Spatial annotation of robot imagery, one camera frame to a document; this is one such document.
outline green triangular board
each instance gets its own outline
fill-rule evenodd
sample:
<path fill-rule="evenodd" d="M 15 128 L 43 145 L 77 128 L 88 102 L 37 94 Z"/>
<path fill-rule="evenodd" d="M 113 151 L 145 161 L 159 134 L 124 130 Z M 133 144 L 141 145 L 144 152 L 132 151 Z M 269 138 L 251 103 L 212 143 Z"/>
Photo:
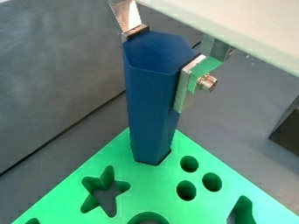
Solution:
<path fill-rule="evenodd" d="M 116 196 L 115 217 L 99 206 L 80 211 L 89 197 L 81 180 L 99 178 L 108 166 L 117 183 L 129 184 Z M 127 129 L 13 223 L 225 224 L 232 210 L 236 224 L 299 224 L 298 215 L 177 130 L 165 160 L 157 166 L 137 163 Z"/>

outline gray table surface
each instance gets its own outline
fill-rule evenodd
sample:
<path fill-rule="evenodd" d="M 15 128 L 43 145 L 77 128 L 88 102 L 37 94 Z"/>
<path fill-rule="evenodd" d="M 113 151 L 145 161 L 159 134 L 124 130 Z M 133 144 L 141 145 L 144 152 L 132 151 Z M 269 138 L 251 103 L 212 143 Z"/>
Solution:
<path fill-rule="evenodd" d="M 236 51 L 213 72 L 177 129 L 299 214 L 299 157 L 267 137 L 298 96 L 299 79 Z M 0 177 L 0 223 L 11 223 L 127 128 L 125 94 L 100 107 Z"/>

